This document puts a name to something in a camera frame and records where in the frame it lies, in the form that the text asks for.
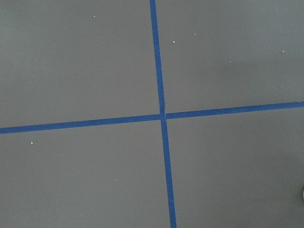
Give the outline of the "blue tape line crosswise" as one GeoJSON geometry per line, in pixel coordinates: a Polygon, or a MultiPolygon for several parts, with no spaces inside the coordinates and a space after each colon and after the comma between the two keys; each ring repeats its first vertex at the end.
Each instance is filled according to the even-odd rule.
{"type": "MultiPolygon", "coordinates": [[[[230,108],[167,113],[167,114],[165,114],[165,117],[166,117],[166,119],[170,120],[170,119],[181,119],[181,118],[190,118],[190,117],[203,117],[203,116],[213,116],[213,115],[238,114],[238,113],[268,111],[268,110],[302,108],[303,106],[304,106],[303,101],[290,102],[290,103],[278,103],[278,104],[262,104],[262,105],[251,105],[251,106],[242,106],[242,107],[230,107],[230,108]]],[[[48,130],[57,130],[57,129],[89,127],[89,126],[158,121],[161,119],[162,118],[161,118],[160,114],[150,114],[150,115],[140,115],[140,116],[127,116],[127,117],[117,117],[117,118],[107,118],[107,119],[63,122],[63,123],[49,123],[49,124],[4,127],[4,128],[0,129],[0,133],[1,134],[10,134],[10,133],[37,132],[37,131],[48,131],[48,130]]]]}

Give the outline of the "blue tape line lengthwise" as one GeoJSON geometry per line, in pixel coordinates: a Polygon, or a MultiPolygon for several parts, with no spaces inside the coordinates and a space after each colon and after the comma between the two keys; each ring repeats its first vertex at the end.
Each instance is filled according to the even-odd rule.
{"type": "Polygon", "coordinates": [[[172,172],[171,172],[171,158],[170,158],[169,138],[168,138],[168,129],[167,129],[167,119],[165,112],[165,96],[164,96],[164,87],[163,87],[162,61],[161,61],[159,32],[158,32],[157,9],[156,9],[156,1],[154,0],[150,1],[150,14],[151,14],[151,22],[152,22],[152,38],[153,38],[155,68],[156,68],[156,77],[157,77],[157,90],[158,90],[158,99],[159,99],[161,135],[162,135],[162,145],[163,145],[169,219],[170,219],[170,227],[176,228],[177,222],[176,222],[173,181],[172,181],[172,172]]]}

